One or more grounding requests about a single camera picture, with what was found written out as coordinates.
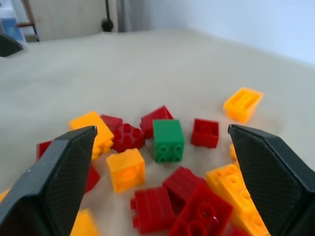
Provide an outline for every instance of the pile of toy bricks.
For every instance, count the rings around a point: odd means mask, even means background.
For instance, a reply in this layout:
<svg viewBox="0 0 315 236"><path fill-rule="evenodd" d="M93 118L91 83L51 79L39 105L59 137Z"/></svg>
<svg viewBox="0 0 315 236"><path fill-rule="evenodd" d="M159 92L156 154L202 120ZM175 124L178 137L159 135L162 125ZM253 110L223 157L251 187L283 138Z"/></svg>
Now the pile of toy bricks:
<svg viewBox="0 0 315 236"><path fill-rule="evenodd" d="M261 98L261 93L242 88L225 102L224 109L229 117L246 122ZM145 161L139 149L145 145L146 139L154 139L156 162L179 162L183 158L185 139L180 121L174 119L165 106L143 116L140 128L123 123L121 118L97 112L69 122L70 130L88 125L97 126L97 136L86 192L93 189L100 179L93 161L110 149L117 152L106 158L116 193L145 181ZM219 130L218 122L196 118L190 143L216 148ZM37 145L37 160L49 144ZM209 171L205 180L180 166L161 186L135 191L135 197L130 202L130 208L135 211L133 227L141 234L169 230L169 236L268 236L246 190L233 146L230 153L235 163ZM78 221L88 215L88 212L80 211ZM233 225L228 227L229 230L226 229L228 222ZM77 225L82 226L83 223L75 223L73 232ZM91 232L93 234L86 236L97 235L95 230Z"/></svg>

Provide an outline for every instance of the green toy brick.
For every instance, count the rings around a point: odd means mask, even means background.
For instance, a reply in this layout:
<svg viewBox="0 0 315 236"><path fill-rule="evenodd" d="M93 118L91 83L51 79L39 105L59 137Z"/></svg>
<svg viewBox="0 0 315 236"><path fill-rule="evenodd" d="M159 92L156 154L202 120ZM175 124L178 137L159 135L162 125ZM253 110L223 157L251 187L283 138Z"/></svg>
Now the green toy brick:
<svg viewBox="0 0 315 236"><path fill-rule="evenodd" d="M182 160L185 139L179 120L153 120L153 133L156 162Z"/></svg>

